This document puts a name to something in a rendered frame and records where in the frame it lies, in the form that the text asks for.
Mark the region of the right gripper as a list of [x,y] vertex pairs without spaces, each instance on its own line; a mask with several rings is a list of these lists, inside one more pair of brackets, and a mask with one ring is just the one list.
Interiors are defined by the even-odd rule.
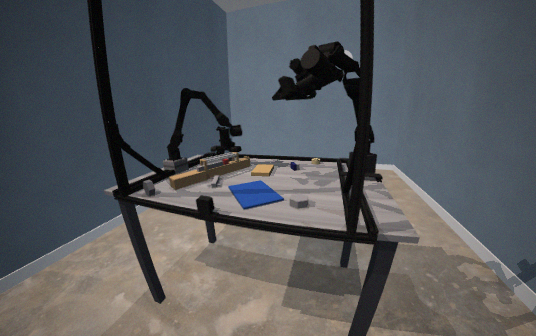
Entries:
[[272,100],[312,99],[316,96],[315,90],[322,89],[321,86],[318,84],[316,78],[313,75],[311,75],[309,72],[302,78],[296,80],[296,84],[294,83],[293,78],[287,77],[287,76],[282,76],[281,78],[279,78],[278,81],[281,87],[273,95]]

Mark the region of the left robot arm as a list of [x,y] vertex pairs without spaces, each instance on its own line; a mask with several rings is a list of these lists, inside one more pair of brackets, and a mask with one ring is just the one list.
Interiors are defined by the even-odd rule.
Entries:
[[[200,97],[200,98],[195,98],[195,97]],[[226,126],[228,125],[229,128],[226,128],[228,130],[225,130],[225,127],[217,127],[217,130],[220,130],[219,133],[220,133],[220,138],[228,138],[230,137],[229,135],[232,135],[232,137],[235,137],[235,136],[242,136],[242,129],[241,129],[241,125],[233,125],[230,124],[229,122],[229,119],[228,117],[226,117],[222,112],[220,112],[217,107],[212,103],[212,101],[207,97],[207,95],[205,94],[205,92],[199,92],[199,91],[193,91],[193,90],[190,90],[188,88],[184,88],[182,89],[181,91],[181,99],[180,99],[180,108],[179,108],[179,112],[178,112],[178,117],[177,117],[177,121],[176,121],[176,126],[175,126],[175,130],[172,134],[172,137],[170,139],[170,144],[167,146],[167,149],[168,149],[168,154],[169,154],[169,159],[167,160],[170,160],[170,161],[173,161],[173,160],[179,160],[179,159],[182,159],[181,156],[180,156],[180,151],[179,151],[179,148],[177,149],[177,147],[180,145],[180,143],[183,141],[183,136],[184,134],[182,134],[182,125],[183,125],[183,121],[184,121],[184,116],[185,116],[185,112],[186,112],[186,107],[190,101],[190,99],[201,99],[204,104],[209,108],[209,110],[214,114],[215,118],[217,121],[219,121],[218,123],[222,126]],[[222,119],[223,118],[223,119]],[[222,119],[222,120],[221,120]],[[227,127],[227,126],[226,126]],[[232,127],[232,128],[230,128]],[[181,141],[181,137],[182,137],[182,141]]]

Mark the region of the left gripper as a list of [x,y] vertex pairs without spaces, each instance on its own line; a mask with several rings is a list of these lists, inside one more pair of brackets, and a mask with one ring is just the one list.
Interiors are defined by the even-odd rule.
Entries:
[[[216,153],[218,155],[221,155],[221,154],[224,154],[225,151],[229,151],[230,152],[240,152],[242,151],[241,147],[240,146],[234,146],[234,147],[238,147],[238,148],[234,148],[232,147],[232,149],[230,148],[230,140],[231,138],[229,139],[230,137],[228,138],[220,138],[219,142],[221,144],[221,146],[217,146],[216,148],[214,147],[211,147],[211,152],[215,152],[217,151]],[[221,148],[220,148],[221,147]],[[228,150],[229,149],[229,150]],[[223,151],[224,150],[224,151]]]

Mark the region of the tan flat wooden board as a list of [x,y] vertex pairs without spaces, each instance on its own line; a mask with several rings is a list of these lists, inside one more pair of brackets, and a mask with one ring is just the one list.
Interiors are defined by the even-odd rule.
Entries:
[[251,176],[270,176],[273,168],[274,165],[271,164],[258,164],[251,172]]

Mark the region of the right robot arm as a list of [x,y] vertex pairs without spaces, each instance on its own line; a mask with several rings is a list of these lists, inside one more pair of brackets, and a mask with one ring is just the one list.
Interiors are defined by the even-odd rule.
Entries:
[[[325,58],[317,50],[319,50],[319,52],[324,55]],[[360,77],[360,68],[358,61],[354,61],[348,55],[343,53],[344,48],[338,41],[319,45],[318,47],[316,45],[312,45],[309,46],[308,51],[304,53],[301,61],[299,61],[300,59],[293,59],[290,61],[289,67],[295,72],[296,80],[302,78],[309,72],[315,76],[318,84],[321,87],[324,87],[336,80],[339,82],[343,81],[347,95],[353,100],[358,126],[360,78],[347,79],[346,75],[349,72],[356,72],[356,74]],[[338,69],[336,66],[340,69]]]

